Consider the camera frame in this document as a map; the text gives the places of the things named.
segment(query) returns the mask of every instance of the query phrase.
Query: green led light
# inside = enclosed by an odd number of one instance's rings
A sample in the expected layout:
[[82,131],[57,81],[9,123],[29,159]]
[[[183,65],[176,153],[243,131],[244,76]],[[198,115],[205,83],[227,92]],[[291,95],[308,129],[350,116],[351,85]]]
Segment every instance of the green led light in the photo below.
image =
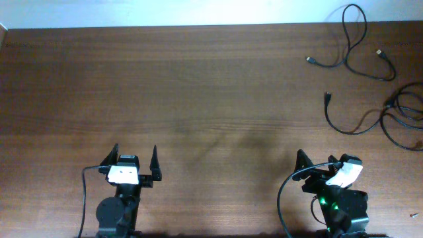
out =
[[320,202],[320,204],[322,204],[322,205],[326,205],[326,204],[327,204],[327,203],[326,203],[326,200],[325,200],[324,198],[321,198],[319,202]]

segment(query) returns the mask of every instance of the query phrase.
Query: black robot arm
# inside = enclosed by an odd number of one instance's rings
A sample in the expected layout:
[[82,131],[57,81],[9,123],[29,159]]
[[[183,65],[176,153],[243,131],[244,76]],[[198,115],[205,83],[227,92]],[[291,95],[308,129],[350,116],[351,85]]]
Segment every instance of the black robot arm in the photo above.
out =
[[97,238],[131,237],[135,231],[141,188],[153,188],[153,181],[162,179],[156,146],[150,162],[151,175],[138,174],[138,156],[118,157],[118,152],[119,146],[116,144],[100,164],[108,167],[98,170],[116,187],[116,193],[113,197],[104,199],[97,207]]
[[[326,221],[326,230],[318,231],[320,237],[363,238],[368,237],[365,227],[369,223],[365,192],[348,190],[362,169],[362,161],[344,154],[338,161],[332,155],[328,158],[329,170],[311,169],[299,173],[293,180],[305,179],[304,192],[316,194]],[[297,153],[295,172],[314,164],[300,149]]]

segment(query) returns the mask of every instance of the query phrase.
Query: cable plug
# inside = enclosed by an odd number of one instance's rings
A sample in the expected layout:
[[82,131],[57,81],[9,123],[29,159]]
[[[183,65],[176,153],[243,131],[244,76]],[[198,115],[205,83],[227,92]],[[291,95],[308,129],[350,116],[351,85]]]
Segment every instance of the cable plug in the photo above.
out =
[[314,58],[310,57],[310,56],[305,58],[305,60],[307,60],[307,62],[309,62],[309,63],[316,63],[316,60]]
[[384,108],[386,109],[393,108],[395,105],[395,99],[396,99],[395,95],[389,97],[388,100],[385,101]]
[[325,93],[325,106],[329,105],[330,99],[332,98],[332,94],[329,92]]
[[380,49],[376,51],[376,54],[381,57],[382,59],[387,59],[385,52],[381,51]]

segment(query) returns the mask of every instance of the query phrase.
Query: black cable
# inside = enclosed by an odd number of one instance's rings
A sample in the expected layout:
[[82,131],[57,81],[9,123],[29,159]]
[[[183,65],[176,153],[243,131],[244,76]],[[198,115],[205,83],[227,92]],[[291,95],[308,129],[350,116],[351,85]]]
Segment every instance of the black cable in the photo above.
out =
[[318,221],[319,223],[321,223],[323,225],[326,225],[326,223],[321,222],[315,214],[315,211],[313,209],[313,204],[315,203],[315,200],[317,200],[317,196],[314,196],[313,199],[311,200],[311,203],[310,203],[311,215],[313,215],[313,217],[315,218],[316,221]]
[[282,190],[284,189],[284,186],[286,185],[286,183],[290,179],[292,179],[292,177],[294,177],[295,175],[298,175],[299,173],[303,173],[305,171],[309,171],[311,169],[316,169],[316,168],[319,168],[319,167],[322,167],[322,166],[329,166],[329,165],[334,165],[334,164],[335,163],[321,163],[321,164],[313,165],[311,167],[308,167],[308,168],[305,168],[305,169],[302,169],[302,170],[298,170],[298,171],[292,173],[288,178],[286,178],[286,180],[284,181],[284,183],[282,183],[281,187],[279,188],[279,192],[278,192],[278,201],[277,201],[278,215],[279,215],[279,219],[280,219],[280,222],[282,224],[282,227],[284,227],[285,233],[288,236],[288,238],[293,238],[293,237],[292,237],[291,233],[288,231],[288,228],[286,226],[286,223],[285,223],[285,221],[284,221],[284,219],[282,217],[282,213],[280,211],[280,194],[282,193]]
[[[348,31],[346,30],[346,25],[345,25],[345,20],[344,20],[344,18],[345,18],[345,11],[349,8],[349,7],[351,7],[351,6],[354,6],[354,7],[356,7],[361,13],[362,13],[362,15],[363,15],[363,18],[364,18],[364,32],[363,32],[363,35],[362,35],[362,37],[353,45],[353,46],[351,46],[351,40],[350,40],[350,35],[348,34]],[[376,80],[380,80],[380,81],[392,81],[396,76],[397,76],[397,71],[395,70],[395,67],[394,67],[394,65],[392,64],[392,62],[388,59],[388,57],[386,56],[386,54],[384,53],[384,52],[382,52],[381,50],[378,50],[378,51],[376,51],[376,54],[381,58],[381,59],[383,59],[383,60],[385,60],[387,63],[388,63],[388,65],[389,65],[389,69],[391,70],[391,73],[392,73],[392,76],[391,77],[388,77],[388,78],[384,78],[384,77],[378,77],[378,76],[374,76],[374,75],[368,75],[367,73],[362,73],[362,72],[359,72],[359,71],[357,71],[357,70],[355,70],[355,69],[353,69],[349,64],[348,64],[348,57],[350,56],[350,53],[351,53],[351,51],[352,51],[352,49],[354,49],[354,47],[356,47],[358,44],[360,44],[362,41],[363,41],[363,39],[364,39],[364,37],[365,37],[365,35],[367,34],[367,19],[366,19],[366,17],[365,17],[365,14],[364,14],[364,12],[363,12],[363,9],[361,8],[361,7],[359,7],[358,5],[356,5],[356,4],[349,4],[349,5],[347,5],[346,7],[345,7],[345,9],[344,9],[344,11],[342,12],[342,27],[344,28],[344,33],[345,33],[345,37],[346,37],[346,39],[347,39],[347,42],[348,42],[348,50],[347,50],[347,52],[346,52],[346,55],[345,55],[345,57],[344,58],[342,58],[342,60],[339,62],[339,63],[335,63],[335,64],[333,64],[333,65],[325,65],[325,64],[322,64],[322,63],[319,63],[318,61],[316,61],[316,59],[314,59],[314,58],[312,58],[312,57],[307,57],[305,60],[307,60],[307,62],[309,62],[309,63],[311,63],[311,64],[315,64],[315,65],[318,65],[318,66],[320,66],[320,67],[325,67],[325,68],[333,68],[333,67],[338,67],[338,66],[340,66],[340,65],[342,65],[342,64],[344,64],[346,67],[347,67],[347,69],[349,69],[351,72],[353,72],[353,73],[355,73],[355,74],[358,74],[358,75],[361,75],[361,76],[365,76],[365,77],[369,77],[369,78],[371,78],[371,79],[376,79]]]
[[[329,126],[331,126],[334,130],[336,130],[337,132],[340,132],[342,134],[346,134],[346,135],[360,135],[360,134],[364,134],[370,130],[372,130],[374,127],[376,127],[376,125],[378,125],[380,123],[383,133],[385,133],[385,135],[388,137],[388,139],[394,143],[396,146],[401,147],[403,149],[409,150],[409,151],[423,151],[423,146],[421,145],[417,145],[416,147],[407,147],[407,146],[403,146],[401,144],[399,144],[398,142],[396,142],[388,133],[384,123],[383,123],[383,118],[385,116],[389,116],[392,119],[394,119],[397,123],[399,123],[400,125],[404,126],[405,128],[411,129],[411,130],[423,130],[423,127],[419,127],[419,126],[412,126],[410,124],[407,124],[406,122],[402,121],[401,119],[399,119],[398,117],[396,117],[395,115],[391,114],[388,112],[388,110],[390,109],[397,109],[397,112],[400,116],[413,121],[413,122],[421,122],[423,121],[423,110],[419,110],[416,108],[409,108],[406,106],[402,106],[399,102],[399,97],[403,96],[403,95],[407,95],[410,97],[414,97],[416,99],[418,99],[422,104],[423,104],[423,97],[410,92],[410,91],[404,91],[407,88],[410,87],[415,87],[415,86],[423,86],[423,82],[413,82],[413,83],[409,83],[403,87],[401,87],[399,90],[397,90],[397,92],[395,92],[393,94],[393,96],[385,103],[385,107],[382,110],[379,119],[376,120],[376,122],[370,126],[368,129],[362,131],[362,132],[346,132],[346,131],[342,131],[339,130],[336,126],[334,126],[332,124],[332,122],[329,119],[329,115],[328,115],[328,105],[331,99],[331,94],[330,93],[326,93],[325,94],[325,117],[326,117],[326,121],[328,122]],[[405,111],[409,111],[409,112],[413,112],[415,114],[417,114],[416,116],[411,116],[409,114],[407,114]]]
[[87,197],[87,187],[85,186],[85,171],[89,169],[105,169],[105,168],[109,168],[109,166],[90,166],[90,167],[85,167],[82,170],[82,185],[84,188],[84,196],[83,196],[82,221],[81,221],[81,228],[79,229],[78,238],[81,238],[82,230],[84,229],[84,222],[85,222],[85,200]]
[[332,124],[332,122],[329,119],[329,115],[328,115],[328,105],[329,105],[331,97],[332,97],[332,95],[330,93],[325,93],[325,117],[326,117],[326,121],[329,123],[329,126],[331,126],[331,128],[333,128],[337,132],[344,134],[344,135],[350,135],[350,136],[361,135],[361,134],[364,134],[364,133],[372,130],[379,123],[379,119],[378,119],[375,123],[373,123],[373,125],[371,125],[368,129],[365,129],[362,132],[354,132],[354,131],[346,132],[346,131],[343,131],[343,130],[339,130],[336,126],[334,126],[334,124]]

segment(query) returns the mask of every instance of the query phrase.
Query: wood grain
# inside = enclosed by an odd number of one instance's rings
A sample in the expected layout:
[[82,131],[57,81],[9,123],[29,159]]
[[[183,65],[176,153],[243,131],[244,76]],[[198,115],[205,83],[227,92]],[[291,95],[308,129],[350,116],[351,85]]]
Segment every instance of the wood grain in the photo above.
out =
[[[422,31],[422,22],[369,24],[350,64],[388,73],[381,48],[399,72],[382,83],[304,60],[334,62],[346,43],[340,24],[10,30],[0,53],[0,236],[76,236],[81,169],[118,142],[139,155],[143,173],[158,147],[163,181],[143,189],[137,220],[146,233],[282,233],[276,195],[303,149],[315,163],[360,157],[353,188],[369,193],[367,230],[418,237],[422,217],[409,215],[423,212],[422,154],[395,147],[380,128],[335,132],[323,95],[332,93],[334,124],[355,127],[397,87],[422,80]],[[406,145],[422,139],[388,126]],[[282,195],[289,228],[321,229],[300,185]],[[93,236],[96,206],[114,188],[92,171],[87,188],[84,235]]]

